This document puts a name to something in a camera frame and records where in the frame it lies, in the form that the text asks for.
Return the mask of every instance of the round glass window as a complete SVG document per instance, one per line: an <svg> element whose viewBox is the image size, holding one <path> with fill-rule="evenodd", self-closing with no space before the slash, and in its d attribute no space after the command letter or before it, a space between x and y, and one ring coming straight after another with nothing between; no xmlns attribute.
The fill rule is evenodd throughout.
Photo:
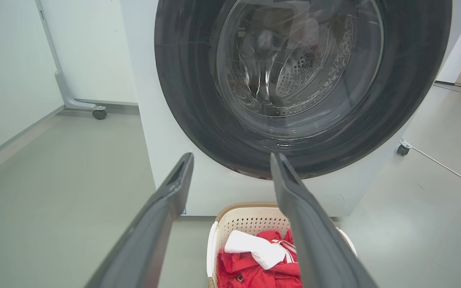
<svg viewBox="0 0 461 288"><path fill-rule="evenodd" d="M256 133L311 137L361 104L382 43L372 0L238 0L216 50L220 96Z"/></svg>

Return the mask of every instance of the glossy floor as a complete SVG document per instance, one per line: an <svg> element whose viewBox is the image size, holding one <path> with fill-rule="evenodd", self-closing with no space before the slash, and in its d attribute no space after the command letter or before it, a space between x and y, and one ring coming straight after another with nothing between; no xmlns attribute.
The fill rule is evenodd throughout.
<svg viewBox="0 0 461 288"><path fill-rule="evenodd" d="M404 139L461 173L461 93L447 88L430 90ZM154 190L138 116L53 120L0 165L0 287L83 286ZM461 287L461 179L396 148L339 226L380 287ZM160 287L206 285L213 221L174 223Z"/></svg>

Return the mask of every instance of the white washing machine body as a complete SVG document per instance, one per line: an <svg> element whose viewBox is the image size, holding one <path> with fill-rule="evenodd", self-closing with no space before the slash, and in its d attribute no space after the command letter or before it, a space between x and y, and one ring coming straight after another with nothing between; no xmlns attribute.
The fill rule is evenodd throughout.
<svg viewBox="0 0 461 288"><path fill-rule="evenodd" d="M239 173L236 171L239 169L232 170L214 160L200 148L200 144L197 145L192 141L192 137L188 136L189 133L183 131L176 120L165 98L158 75L157 65L161 63L157 62L157 50L173 45L158 43L157 24L159 22L156 13L164 13L158 9L158 0L121 0L121 9L133 67L136 95L156 187L161 185L162 180L181 155L192 152L194 172L185 209L186 215L215 216L225 206L238 202L275 202L276 197L271 180ZM183 13L182 9L177 11L178 15ZM446 29L445 25L447 24L439 28L438 33L442 36L436 41L440 40L445 43L445 40L441 39L445 38L448 33L449 28ZM175 45L182 50L184 44L189 45L190 43L180 41ZM415 93L425 94L428 91L437 73L441 55L432 58L431 61L434 67L427 71L429 74L424 79L425 84L419 85L419 90ZM177 85L183 86L183 80L179 80ZM329 216L347 216L353 211L378 176L389 155L395 152L411 115L423 97L424 95L420 95L418 100L414 101L410 111L404 112L405 118L402 123L391 128L393 131L388 135L389 137L383 136L384 139L378 141L374 149L356 157L351 164L303 180Z"/></svg>

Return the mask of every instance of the washing machine door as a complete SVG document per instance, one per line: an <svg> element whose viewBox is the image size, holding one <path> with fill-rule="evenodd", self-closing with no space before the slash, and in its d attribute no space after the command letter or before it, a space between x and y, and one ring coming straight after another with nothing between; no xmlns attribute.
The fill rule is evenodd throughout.
<svg viewBox="0 0 461 288"><path fill-rule="evenodd" d="M451 0L159 0L156 64L183 131L220 164L302 178L366 156L436 77Z"/></svg>

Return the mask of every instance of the laundry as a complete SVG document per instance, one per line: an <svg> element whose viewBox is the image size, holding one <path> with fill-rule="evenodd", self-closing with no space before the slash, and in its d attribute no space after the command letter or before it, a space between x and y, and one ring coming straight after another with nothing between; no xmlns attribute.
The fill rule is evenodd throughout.
<svg viewBox="0 0 461 288"><path fill-rule="evenodd" d="M232 231L216 264L219 288L301 288L291 230L257 236Z"/></svg>

